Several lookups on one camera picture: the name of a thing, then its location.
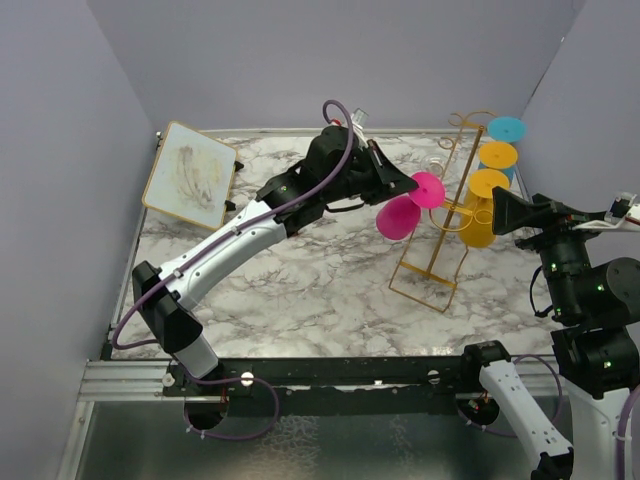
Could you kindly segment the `pink plastic wine glass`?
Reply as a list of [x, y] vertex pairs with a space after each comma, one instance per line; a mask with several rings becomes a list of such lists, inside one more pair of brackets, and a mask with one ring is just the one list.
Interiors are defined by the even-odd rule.
[[417, 188], [387, 202], [376, 216], [377, 230], [386, 239], [406, 238], [420, 223], [423, 210], [432, 210], [444, 203], [446, 190], [437, 176], [417, 172], [411, 179]]

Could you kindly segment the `clear wine glass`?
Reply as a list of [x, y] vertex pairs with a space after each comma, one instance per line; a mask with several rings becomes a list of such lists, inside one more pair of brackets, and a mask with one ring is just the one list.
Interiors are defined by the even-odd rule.
[[422, 169], [432, 175], [442, 178], [447, 170], [448, 159], [442, 155], [430, 155], [422, 163]]

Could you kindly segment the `gold wire glass rack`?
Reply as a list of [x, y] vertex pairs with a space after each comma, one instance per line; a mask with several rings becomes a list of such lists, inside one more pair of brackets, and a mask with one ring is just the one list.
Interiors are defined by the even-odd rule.
[[391, 274], [391, 291], [438, 313], [451, 306], [459, 275], [470, 249], [459, 240], [460, 219], [471, 212], [464, 208], [467, 182], [477, 165], [476, 153], [487, 136], [487, 125], [496, 118], [490, 110], [453, 113], [453, 132], [437, 139], [439, 152], [448, 159], [440, 178], [446, 195], [442, 206], [425, 210], [409, 235]]

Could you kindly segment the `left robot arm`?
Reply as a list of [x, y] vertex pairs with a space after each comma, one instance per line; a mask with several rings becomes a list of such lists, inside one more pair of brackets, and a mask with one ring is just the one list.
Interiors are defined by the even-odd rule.
[[210, 394], [220, 385], [221, 366], [192, 314], [208, 292], [261, 251], [321, 219], [329, 204], [355, 197], [377, 205], [417, 187], [376, 141], [328, 126], [303, 159], [269, 179], [225, 226], [160, 267], [138, 264], [132, 274], [135, 308], [161, 349], [186, 368], [189, 386]]

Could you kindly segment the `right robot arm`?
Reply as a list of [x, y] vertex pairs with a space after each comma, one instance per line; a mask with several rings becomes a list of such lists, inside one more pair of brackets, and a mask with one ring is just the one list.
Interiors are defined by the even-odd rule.
[[494, 234], [536, 231], [515, 244], [539, 254], [551, 298], [542, 314], [562, 326], [551, 337], [572, 437], [546, 417], [498, 341], [465, 347], [461, 383], [496, 401], [527, 455], [531, 478], [630, 479], [639, 350], [627, 328], [639, 320], [639, 262], [621, 257], [592, 266], [586, 242], [605, 232], [638, 232], [639, 201], [620, 193], [608, 210], [582, 212], [541, 194], [525, 201], [502, 187], [492, 196]]

